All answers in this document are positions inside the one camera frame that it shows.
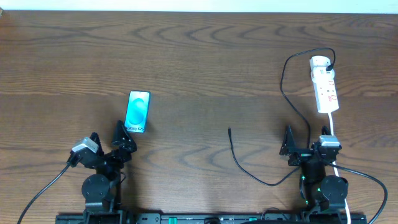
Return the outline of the blue screen Galaxy smartphone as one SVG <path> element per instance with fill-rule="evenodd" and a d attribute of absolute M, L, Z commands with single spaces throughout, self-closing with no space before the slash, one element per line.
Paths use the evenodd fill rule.
<path fill-rule="evenodd" d="M 149 91 L 131 91 L 124 125 L 129 133 L 144 133 L 150 105 Z"/>

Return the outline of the white USB charger plug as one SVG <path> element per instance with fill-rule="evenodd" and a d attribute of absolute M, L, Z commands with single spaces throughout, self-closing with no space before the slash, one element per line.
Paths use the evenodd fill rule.
<path fill-rule="evenodd" d="M 330 68 L 331 61 L 328 57 L 316 55 L 310 59 L 311 79 L 312 82 L 324 82 L 325 80 L 333 80 L 335 71 Z"/>

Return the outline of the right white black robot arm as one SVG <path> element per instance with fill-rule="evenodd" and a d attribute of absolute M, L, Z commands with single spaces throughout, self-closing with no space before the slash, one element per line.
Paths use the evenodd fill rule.
<path fill-rule="evenodd" d="M 327 175 L 325 170 L 329 163 L 336 161 L 340 150 L 338 138 L 325 126 L 310 148 L 297 147 L 291 127 L 285 129 L 279 154 L 289 157 L 289 166 L 301 168 L 300 194 L 308 207 L 302 212 L 305 222 L 342 222 L 339 212 L 346 207 L 348 181 L 337 175 Z"/>

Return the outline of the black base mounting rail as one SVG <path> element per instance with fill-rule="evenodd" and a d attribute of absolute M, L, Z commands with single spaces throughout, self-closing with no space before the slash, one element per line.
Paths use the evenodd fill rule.
<path fill-rule="evenodd" d="M 235 223 L 305 223 L 305 219 L 298 215 L 281 214 L 276 212 L 264 215 L 176 215 L 159 213 L 142 213 L 138 215 L 106 215 L 90 216 L 83 215 L 58 215 L 55 218 L 56 224 L 84 224 L 84 223 L 127 223 L 127 224 L 235 224 Z"/>

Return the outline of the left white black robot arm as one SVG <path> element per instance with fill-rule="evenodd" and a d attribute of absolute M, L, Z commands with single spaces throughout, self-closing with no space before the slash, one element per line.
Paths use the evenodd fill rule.
<path fill-rule="evenodd" d="M 124 122 L 116 123 L 112 145 L 116 147 L 107 154 L 99 153 L 84 166 L 94 169 L 95 174 L 84 181 L 81 192 L 85 198 L 83 223 L 128 224 L 134 215 L 121 208 L 121 184 L 126 178 L 124 164 L 132 159 L 137 146 L 128 133 Z"/>

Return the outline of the white power strip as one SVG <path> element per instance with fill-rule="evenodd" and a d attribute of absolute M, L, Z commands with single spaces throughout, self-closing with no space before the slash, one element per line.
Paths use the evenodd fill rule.
<path fill-rule="evenodd" d="M 313 82 L 313 87 L 319 113 L 328 114 L 339 109 L 334 79 L 318 83 Z"/>

